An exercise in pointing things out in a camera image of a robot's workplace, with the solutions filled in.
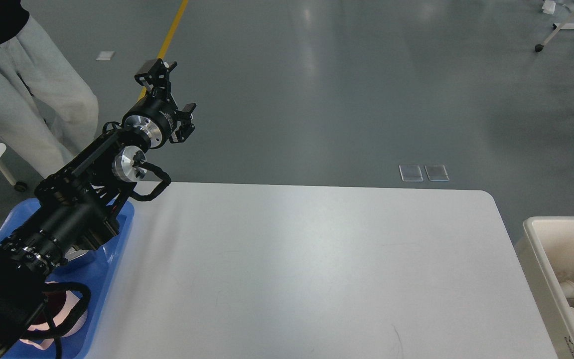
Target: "blue tray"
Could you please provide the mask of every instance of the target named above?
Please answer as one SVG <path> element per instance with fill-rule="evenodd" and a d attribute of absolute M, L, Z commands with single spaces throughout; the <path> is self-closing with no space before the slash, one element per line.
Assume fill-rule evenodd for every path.
<path fill-rule="evenodd" d="M 0 229 L 0 242 L 9 236 L 13 230 L 22 225 L 25 220 L 30 218 L 37 209 L 39 209 L 39 200 L 36 198 L 27 199 L 16 205 L 10 211 L 6 222 Z M 98 250 L 91 250 L 71 264 L 57 268 L 48 277 L 48 281 L 71 281 L 86 284 L 92 292 L 86 324 L 72 336 L 61 339 L 64 359 L 81 359 L 86 356 L 90 349 L 94 332 L 114 277 L 114 271 L 119 265 L 121 253 L 123 248 L 125 248 L 125 242 L 130 233 L 132 218 L 134 218 L 134 206 L 127 202 L 117 217 L 120 230 L 118 236 L 110 239 L 108 243 L 105 243 Z M 47 350 L 38 350 L 33 346 L 17 342 L 3 357 L 5 359 L 52 359 L 55 357 L 55 347 L 51 345 Z"/>

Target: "person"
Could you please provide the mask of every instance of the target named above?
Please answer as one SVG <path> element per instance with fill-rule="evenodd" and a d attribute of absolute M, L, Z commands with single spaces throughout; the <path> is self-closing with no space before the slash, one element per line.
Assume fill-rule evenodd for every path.
<path fill-rule="evenodd" d="M 46 124 L 34 99 L 59 118 Z M 20 0 L 0 0 L 0 138 L 39 172 L 57 172 L 94 139 L 98 102 Z"/>

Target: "black robotic arm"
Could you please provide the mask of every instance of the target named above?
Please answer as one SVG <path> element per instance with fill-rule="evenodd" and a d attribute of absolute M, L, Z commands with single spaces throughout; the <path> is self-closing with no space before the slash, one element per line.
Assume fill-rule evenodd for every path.
<path fill-rule="evenodd" d="M 103 134 L 37 186 L 34 194 L 41 207 L 0 244 L 0 357 L 20 338 L 36 339 L 38 334 L 27 329 L 46 305 L 44 293 L 56 290 L 44 282 L 67 263 L 66 252 L 100 248 L 119 234 L 116 218 L 129 197 L 152 200 L 170 183 L 167 173 L 146 161 L 145 153 L 168 140 L 182 143 L 194 131 L 196 104 L 179 110 L 171 95 L 169 73 L 175 67 L 161 59 L 144 64 L 135 79 L 146 87 L 146 95 L 121 123 L 107 123 Z M 134 188 L 147 171 L 161 182 L 141 195 Z M 81 286 L 71 284 L 70 289 L 84 294 L 83 307 L 87 288 Z M 70 322 L 83 310 L 73 310 L 76 318 Z M 58 337 L 67 329 L 41 335 Z"/>

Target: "gray floor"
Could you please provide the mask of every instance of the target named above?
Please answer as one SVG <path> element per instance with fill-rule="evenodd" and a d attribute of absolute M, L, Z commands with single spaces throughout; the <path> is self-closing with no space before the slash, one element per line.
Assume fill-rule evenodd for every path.
<path fill-rule="evenodd" d="M 120 120 L 180 0 L 25 0 Z M 574 216 L 574 31 L 541 0 L 190 0 L 166 59 L 196 132 L 148 153 L 174 181 L 485 190 L 513 241 Z M 114 50 L 112 61 L 94 61 Z M 6 154 L 19 177 L 39 176 Z M 402 182 L 446 164 L 450 182 Z M 0 175 L 0 223 L 31 193 Z"/>

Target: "white bin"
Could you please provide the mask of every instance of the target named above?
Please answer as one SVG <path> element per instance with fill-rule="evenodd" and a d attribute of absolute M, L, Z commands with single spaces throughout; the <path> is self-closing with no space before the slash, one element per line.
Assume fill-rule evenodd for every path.
<path fill-rule="evenodd" d="M 574 217 L 524 222 L 515 252 L 560 359 L 574 359 L 574 320 L 559 281 L 574 282 Z"/>

